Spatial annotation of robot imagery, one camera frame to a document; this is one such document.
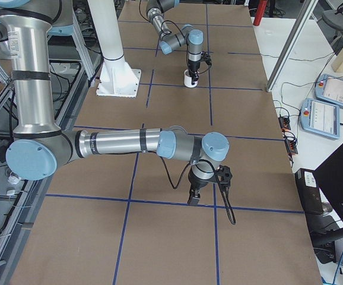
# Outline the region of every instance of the table surface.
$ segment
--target table surface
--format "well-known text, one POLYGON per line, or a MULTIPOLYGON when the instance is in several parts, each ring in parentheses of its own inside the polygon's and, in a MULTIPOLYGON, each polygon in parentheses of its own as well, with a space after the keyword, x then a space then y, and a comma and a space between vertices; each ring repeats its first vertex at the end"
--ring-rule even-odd
MULTIPOLYGON (((162 55, 138 2, 126 2, 119 27, 126 60, 142 69, 138 95, 91 88, 75 129, 222 132, 237 224, 211 185, 188 207, 187 177, 170 189, 155 155, 75 161, 54 176, 12 285, 321 283, 247 8, 180 4, 166 17, 205 34, 214 66, 199 87, 182 85, 185 51, 162 55)), ((175 180, 185 162, 167 164, 175 180)))
MULTIPOLYGON (((269 78, 277 58, 271 56, 279 56, 282 47, 288 37, 288 34, 294 24, 293 19, 276 19, 263 18, 259 27, 254 27, 260 52, 263 56, 263 64, 265 67, 266 76, 269 78)), ((300 35, 290 58, 293 59, 316 59, 332 53, 332 49, 322 34, 320 28, 314 20, 309 20, 300 35)), ((318 59, 313 62, 294 61, 289 59, 285 65, 277 84, 272 90, 273 99, 281 101, 281 86, 284 82, 293 83, 296 85, 303 85, 314 82, 318 74, 326 65, 327 60, 331 56, 323 59, 318 59)), ((332 74, 336 77, 343 76, 343 74, 335 73, 331 68, 331 62, 335 60, 334 56, 323 73, 332 74)), ((309 84, 304 87, 295 87, 284 84, 282 96, 284 102, 297 108, 301 108, 301 104, 305 97, 313 98, 314 91, 311 90, 312 85, 309 84)), ((298 111, 283 105, 292 114, 298 114, 298 111)), ((340 119, 343 122, 343 109, 340 111, 340 119)), ((321 164, 336 148, 343 143, 343 127, 341 127, 341 136, 338 140, 331 140, 309 132, 304 131, 300 124, 297 126, 297 117, 291 118, 291 129, 298 136, 298 155, 294 156, 293 173, 299 168, 315 169, 321 164)), ((339 220, 339 217, 333 213, 334 219, 339 220)), ((327 282, 334 277, 336 269, 335 264, 322 265, 319 263, 321 275, 327 282)), ((343 275, 338 276, 337 284, 343 284, 343 275)))

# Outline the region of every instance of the red cylinder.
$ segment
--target red cylinder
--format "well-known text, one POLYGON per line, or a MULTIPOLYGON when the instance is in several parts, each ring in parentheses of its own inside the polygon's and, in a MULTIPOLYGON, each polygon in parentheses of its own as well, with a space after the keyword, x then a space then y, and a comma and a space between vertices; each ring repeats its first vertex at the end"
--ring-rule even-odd
POLYGON ((253 21, 253 25, 254 26, 260 25, 261 18, 264 15, 264 12, 265 12, 266 3, 268 3, 268 0, 260 0, 259 6, 257 7, 256 17, 255 17, 255 19, 253 21))

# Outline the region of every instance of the white desk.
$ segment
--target white desk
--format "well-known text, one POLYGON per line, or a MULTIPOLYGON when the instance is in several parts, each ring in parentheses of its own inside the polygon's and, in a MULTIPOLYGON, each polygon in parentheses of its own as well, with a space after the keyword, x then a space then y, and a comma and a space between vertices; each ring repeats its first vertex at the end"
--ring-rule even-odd
MULTIPOLYGON (((259 27, 255 27, 256 38, 259 44, 260 52, 262 55, 279 56, 282 47, 289 35, 289 32, 294 24, 293 19, 276 19, 276 18, 263 18, 259 27)), ((328 55, 332 52, 330 45, 322 34, 320 28, 314 20, 309 20, 306 27, 301 34, 295 48, 293 49, 290 58, 294 59, 315 59, 328 55)), ((289 60, 285 65, 272 94, 275 100, 281 101, 281 85, 284 82, 293 83, 296 85, 303 85, 305 83, 314 82, 322 68, 325 66, 326 61, 330 56, 324 59, 318 59, 313 62, 305 61, 292 61, 289 60)), ((277 58, 263 56, 263 64, 265 67, 266 75, 269 78, 277 58)), ((323 73, 333 74, 337 77, 343 74, 336 74, 331 68, 331 62, 325 68, 323 73)), ((304 87, 295 87, 285 84, 282 90, 284 102, 289 105, 301 108, 301 104, 307 96, 312 85, 304 87)), ((314 91, 311 90, 308 97, 313 98, 314 91)), ((284 106, 288 109, 290 114, 298 114, 298 111, 284 106)), ((340 121, 343 122, 343 110, 340 112, 340 121)), ((304 167, 308 169, 315 169, 321 164, 337 147, 343 143, 343 126, 341 127, 340 139, 330 140, 320 137, 318 135, 304 131, 301 126, 297 126, 297 117, 291 117, 292 131, 298 136, 298 155, 294 156, 293 173, 299 168, 304 167)), ((321 264, 318 262, 322 277, 327 282, 332 282, 336 264, 321 264)), ((343 284, 343 275, 338 275, 336 284, 343 284)))

